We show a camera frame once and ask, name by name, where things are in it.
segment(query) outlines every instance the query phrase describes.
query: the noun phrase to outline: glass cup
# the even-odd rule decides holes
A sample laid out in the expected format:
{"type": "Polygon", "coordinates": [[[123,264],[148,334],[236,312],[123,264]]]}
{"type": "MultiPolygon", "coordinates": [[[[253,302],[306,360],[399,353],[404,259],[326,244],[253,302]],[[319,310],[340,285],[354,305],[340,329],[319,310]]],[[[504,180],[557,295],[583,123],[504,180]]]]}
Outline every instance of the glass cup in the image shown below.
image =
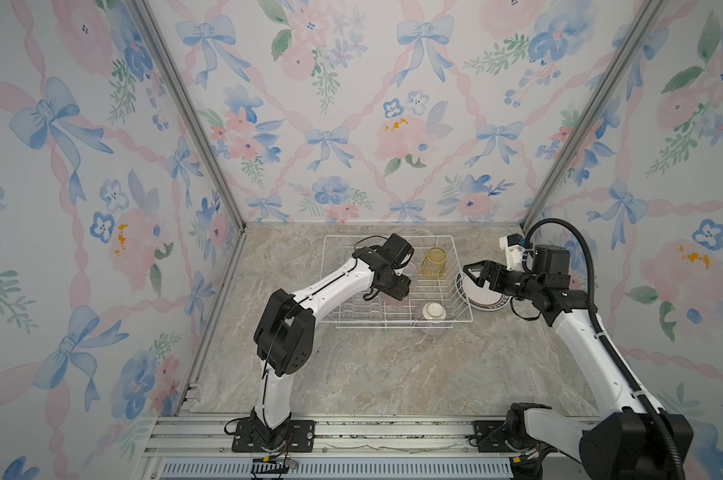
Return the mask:
{"type": "Polygon", "coordinates": [[[447,264],[447,253],[439,247],[428,251],[425,260],[420,266],[420,274],[424,279],[440,280],[444,276],[444,267],[447,264]]]}

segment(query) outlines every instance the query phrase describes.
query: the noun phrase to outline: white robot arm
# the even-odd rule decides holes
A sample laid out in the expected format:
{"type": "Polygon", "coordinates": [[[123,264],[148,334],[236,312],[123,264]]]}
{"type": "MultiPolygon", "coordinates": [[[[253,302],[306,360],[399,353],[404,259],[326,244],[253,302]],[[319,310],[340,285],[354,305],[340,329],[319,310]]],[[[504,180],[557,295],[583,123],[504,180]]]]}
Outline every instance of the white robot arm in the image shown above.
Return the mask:
{"type": "MultiPolygon", "coordinates": [[[[501,239],[508,266],[484,260],[464,266],[463,272],[480,287],[489,283],[491,290],[533,302],[572,352],[602,421],[588,425],[547,406],[514,403],[503,426],[478,443],[479,452],[492,452],[492,444],[524,450],[542,442],[581,462],[595,480],[683,478],[679,471],[692,428],[683,416],[663,410],[615,349],[593,305],[593,267],[588,293],[569,289],[569,252],[564,248],[538,245],[532,270],[527,268],[529,238],[542,223],[566,224],[577,232],[562,220],[543,220],[530,229],[524,242],[527,249],[520,235],[501,239]]],[[[590,264],[584,241],[581,246],[590,264]]],[[[311,355],[316,320],[349,296],[369,289],[401,300],[408,294],[410,280],[400,272],[413,251],[393,234],[382,246],[357,249],[340,268],[313,285],[291,295],[284,290],[271,295],[255,333],[263,373],[260,397],[247,426],[250,447],[275,451],[287,440],[293,374],[311,355]]]]}

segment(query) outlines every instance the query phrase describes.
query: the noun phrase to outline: wall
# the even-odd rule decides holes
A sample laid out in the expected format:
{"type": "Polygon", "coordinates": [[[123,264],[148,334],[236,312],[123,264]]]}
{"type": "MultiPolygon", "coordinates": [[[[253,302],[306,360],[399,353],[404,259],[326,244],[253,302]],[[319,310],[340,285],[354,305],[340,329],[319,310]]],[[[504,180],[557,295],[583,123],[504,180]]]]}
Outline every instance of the wall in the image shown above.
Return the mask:
{"type": "Polygon", "coordinates": [[[120,2],[0,2],[0,478],[131,478],[180,401],[232,240],[184,138],[120,2]]]}
{"type": "MultiPolygon", "coordinates": [[[[672,0],[543,216],[586,234],[621,352],[695,429],[688,478],[723,478],[723,0],[672,0]],[[599,135],[599,126],[614,121],[599,135]],[[616,155],[593,153],[609,145],[616,155]]],[[[567,246],[573,283],[585,264],[567,246]]]]}
{"type": "Polygon", "coordinates": [[[269,222],[519,220],[640,3],[149,0],[269,222]]]}

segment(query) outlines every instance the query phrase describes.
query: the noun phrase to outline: white dish rack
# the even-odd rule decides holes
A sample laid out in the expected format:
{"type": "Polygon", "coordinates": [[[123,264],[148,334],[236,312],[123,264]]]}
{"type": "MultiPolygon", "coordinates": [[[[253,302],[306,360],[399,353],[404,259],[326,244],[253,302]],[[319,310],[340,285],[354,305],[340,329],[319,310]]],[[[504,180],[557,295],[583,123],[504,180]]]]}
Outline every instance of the white dish rack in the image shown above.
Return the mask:
{"type": "MultiPolygon", "coordinates": [[[[447,318],[435,324],[436,328],[451,329],[458,323],[472,322],[473,313],[463,302],[455,286],[455,277],[460,274],[461,263],[457,258],[457,249],[451,235],[404,236],[414,247],[409,268],[405,274],[412,284],[410,293],[401,302],[380,293],[374,299],[366,301],[357,293],[341,303],[326,317],[318,322],[334,323],[337,328],[375,328],[375,329],[413,329],[423,306],[428,302],[439,302],[447,311],[447,318]],[[420,274],[421,264],[431,248],[439,247],[447,254],[444,273],[438,279],[420,274]]],[[[330,274],[346,262],[354,253],[355,245],[364,235],[327,235],[322,248],[322,275],[330,274]]],[[[358,246],[382,245],[385,238],[373,237],[362,241],[358,246]]]]}

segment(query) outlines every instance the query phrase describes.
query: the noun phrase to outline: white plate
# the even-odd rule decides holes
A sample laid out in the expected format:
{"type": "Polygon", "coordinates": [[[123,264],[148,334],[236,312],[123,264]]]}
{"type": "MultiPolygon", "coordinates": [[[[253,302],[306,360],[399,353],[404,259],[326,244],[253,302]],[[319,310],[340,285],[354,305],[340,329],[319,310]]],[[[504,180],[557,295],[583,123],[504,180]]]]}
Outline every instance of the white plate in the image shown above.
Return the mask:
{"type": "MultiPolygon", "coordinates": [[[[471,273],[478,276],[481,270],[471,270],[471,273]]],[[[483,288],[479,288],[463,272],[455,277],[455,286],[463,302],[481,312],[498,311],[510,302],[510,296],[490,290],[487,282],[484,283],[483,288]]]]}

